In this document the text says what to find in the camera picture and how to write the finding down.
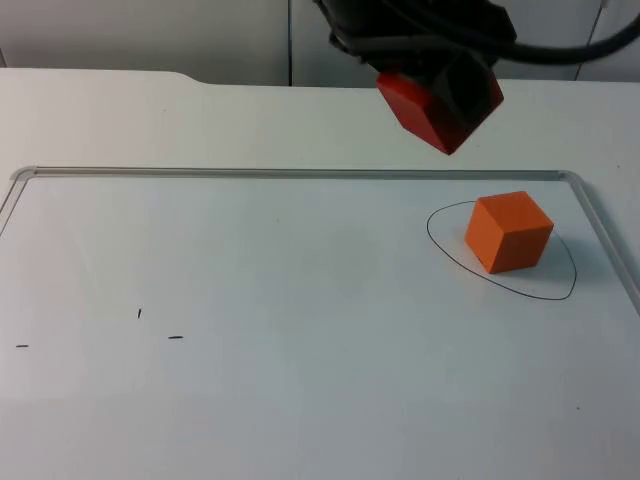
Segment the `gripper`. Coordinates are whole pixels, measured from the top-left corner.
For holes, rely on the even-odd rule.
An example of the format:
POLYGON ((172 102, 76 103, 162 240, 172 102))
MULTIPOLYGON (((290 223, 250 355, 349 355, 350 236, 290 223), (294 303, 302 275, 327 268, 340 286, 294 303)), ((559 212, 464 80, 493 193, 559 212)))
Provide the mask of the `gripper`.
POLYGON ((489 111, 489 69, 429 26, 431 18, 511 45, 516 31, 506 9, 491 1, 316 1, 329 44, 377 71, 422 74, 438 64, 433 90, 465 128, 489 111))

